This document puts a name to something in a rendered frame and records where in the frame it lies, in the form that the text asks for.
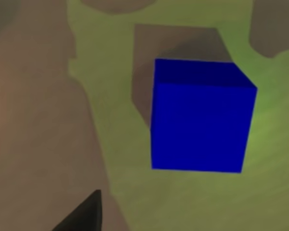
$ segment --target dark blue top surface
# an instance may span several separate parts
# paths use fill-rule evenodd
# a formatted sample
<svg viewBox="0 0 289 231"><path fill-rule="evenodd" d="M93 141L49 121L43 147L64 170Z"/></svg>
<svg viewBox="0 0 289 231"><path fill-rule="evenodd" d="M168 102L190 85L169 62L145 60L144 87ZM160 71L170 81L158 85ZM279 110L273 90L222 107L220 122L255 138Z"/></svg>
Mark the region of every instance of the dark blue top surface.
<svg viewBox="0 0 289 231"><path fill-rule="evenodd" d="M171 84L256 88L234 63L224 62L156 59L155 81Z"/></svg>

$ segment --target blue cube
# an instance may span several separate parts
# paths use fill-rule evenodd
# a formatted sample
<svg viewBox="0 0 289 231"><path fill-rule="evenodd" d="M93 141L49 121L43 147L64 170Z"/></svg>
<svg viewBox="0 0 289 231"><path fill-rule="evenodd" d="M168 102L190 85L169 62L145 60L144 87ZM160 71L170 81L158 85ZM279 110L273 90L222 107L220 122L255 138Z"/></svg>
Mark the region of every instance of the blue cube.
<svg viewBox="0 0 289 231"><path fill-rule="evenodd" d="M234 63L156 59L152 168L241 173L256 94Z"/></svg>

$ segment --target blue square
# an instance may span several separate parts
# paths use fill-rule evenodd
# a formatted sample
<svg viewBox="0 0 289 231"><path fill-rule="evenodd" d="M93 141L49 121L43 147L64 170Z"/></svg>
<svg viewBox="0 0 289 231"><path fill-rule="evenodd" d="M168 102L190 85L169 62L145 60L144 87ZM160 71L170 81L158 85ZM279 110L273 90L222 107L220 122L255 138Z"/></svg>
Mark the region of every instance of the blue square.
<svg viewBox="0 0 289 231"><path fill-rule="evenodd" d="M242 172L256 94L234 63L156 59L152 168Z"/></svg>

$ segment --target yellow-green surface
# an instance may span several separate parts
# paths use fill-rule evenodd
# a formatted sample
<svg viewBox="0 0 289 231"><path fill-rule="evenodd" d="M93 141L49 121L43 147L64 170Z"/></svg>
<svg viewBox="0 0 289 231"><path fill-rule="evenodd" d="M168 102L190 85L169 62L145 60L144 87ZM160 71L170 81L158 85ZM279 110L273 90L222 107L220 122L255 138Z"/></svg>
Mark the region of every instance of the yellow-green surface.
<svg viewBox="0 0 289 231"><path fill-rule="evenodd" d="M266 59L252 50L251 4L159 0L110 16L69 1L77 42L70 72L90 99L111 189L132 231L289 231L289 51ZM259 88L242 174L150 169L149 130L131 102L135 23L218 27Z"/></svg>

